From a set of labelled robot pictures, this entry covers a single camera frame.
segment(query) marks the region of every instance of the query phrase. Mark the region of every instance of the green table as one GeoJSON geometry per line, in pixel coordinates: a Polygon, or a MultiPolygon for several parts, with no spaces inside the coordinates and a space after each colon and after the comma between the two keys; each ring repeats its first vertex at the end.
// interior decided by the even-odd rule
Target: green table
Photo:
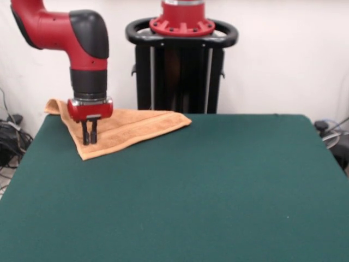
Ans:
{"type": "Polygon", "coordinates": [[[310,121],[190,115],[80,160],[46,118],[0,201],[0,261],[349,261],[349,183],[310,121]]]}

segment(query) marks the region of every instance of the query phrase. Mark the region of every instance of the folded towel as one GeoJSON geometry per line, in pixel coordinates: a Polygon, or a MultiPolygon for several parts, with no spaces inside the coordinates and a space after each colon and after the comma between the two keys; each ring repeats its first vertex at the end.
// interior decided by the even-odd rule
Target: folded towel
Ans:
{"type": "Polygon", "coordinates": [[[61,115],[82,160],[114,153],[191,124],[190,119],[176,112],[115,109],[111,118],[98,121],[98,143],[85,146],[81,124],[70,118],[65,102],[51,99],[46,104],[45,112],[61,115]]]}

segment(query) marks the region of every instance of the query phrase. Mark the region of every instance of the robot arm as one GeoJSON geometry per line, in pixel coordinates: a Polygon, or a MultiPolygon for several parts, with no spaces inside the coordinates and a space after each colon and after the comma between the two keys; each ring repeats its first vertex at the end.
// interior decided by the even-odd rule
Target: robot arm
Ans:
{"type": "Polygon", "coordinates": [[[30,46],[68,54],[74,91],[68,111],[82,123],[85,145],[90,142],[86,122],[93,122],[91,143],[96,143],[97,120],[110,117],[113,110],[106,95],[109,40],[103,18],[91,10],[48,12],[43,0],[11,0],[11,9],[30,46]]]}

